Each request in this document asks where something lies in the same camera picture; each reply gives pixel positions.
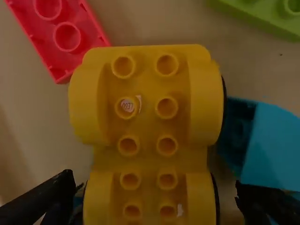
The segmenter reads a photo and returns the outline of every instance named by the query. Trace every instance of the tan surface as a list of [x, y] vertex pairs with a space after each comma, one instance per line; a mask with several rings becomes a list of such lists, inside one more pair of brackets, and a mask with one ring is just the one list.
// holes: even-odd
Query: tan surface
[[[203, 0], [90, 0], [113, 45], [199, 43], [221, 66], [228, 93], [300, 115], [300, 44], [215, 12]], [[68, 122], [67, 85], [55, 85], [0, 1], [0, 195], [8, 201], [64, 168], [88, 178], [90, 147]], [[213, 166], [223, 224], [238, 224], [234, 181]]]

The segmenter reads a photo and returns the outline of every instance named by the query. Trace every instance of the sticker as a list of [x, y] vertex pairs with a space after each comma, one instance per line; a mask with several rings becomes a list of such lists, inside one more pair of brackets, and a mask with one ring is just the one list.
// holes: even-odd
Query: sticker
[[124, 99], [121, 101], [121, 107], [128, 113], [132, 113], [135, 110], [134, 103], [129, 99]]
[[[135, 97], [140, 102], [140, 108], [139, 108], [139, 113], [140, 113], [141, 107], [142, 107], [142, 96], [141, 95], [136, 95]], [[126, 111], [128, 113], [132, 113], [135, 110], [135, 104], [130, 99], [122, 100], [121, 101], [121, 107], [124, 111]]]
[[181, 204], [177, 205], [177, 217], [182, 217], [183, 214], [183, 208]]
[[139, 108], [139, 113], [141, 112], [141, 108], [142, 108], [142, 96], [140, 95], [136, 95], [137, 99], [139, 100], [140, 102], [140, 108]]

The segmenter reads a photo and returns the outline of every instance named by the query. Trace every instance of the black plastic piece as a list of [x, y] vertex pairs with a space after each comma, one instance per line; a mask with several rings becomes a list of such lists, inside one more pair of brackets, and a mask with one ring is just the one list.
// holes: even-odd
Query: black plastic piece
[[32, 225], [46, 212], [41, 225], [67, 225], [75, 193], [73, 172], [64, 170], [0, 207], [0, 225]]
[[300, 202], [280, 189], [244, 185], [236, 182], [235, 198], [247, 225], [300, 225]]
[[214, 192], [215, 192], [215, 202], [216, 202], [216, 225], [220, 225], [220, 199], [219, 199], [219, 192], [218, 192], [218, 187], [217, 187], [217, 183], [215, 180], [215, 177], [212, 173], [210, 173], [211, 175], [211, 180], [212, 180], [212, 184], [214, 186]]

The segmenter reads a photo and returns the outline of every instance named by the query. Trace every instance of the white speck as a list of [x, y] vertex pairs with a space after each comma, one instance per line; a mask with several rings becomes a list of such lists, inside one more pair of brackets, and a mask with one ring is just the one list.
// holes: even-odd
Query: white speck
[[177, 217], [181, 217], [183, 214], [183, 208], [181, 204], [177, 205]]

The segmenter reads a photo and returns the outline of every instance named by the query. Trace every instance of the lime green brick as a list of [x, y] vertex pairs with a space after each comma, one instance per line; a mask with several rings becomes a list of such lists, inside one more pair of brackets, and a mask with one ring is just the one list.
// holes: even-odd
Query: lime green brick
[[208, 0], [213, 7], [291, 41], [300, 40], [300, 0]]

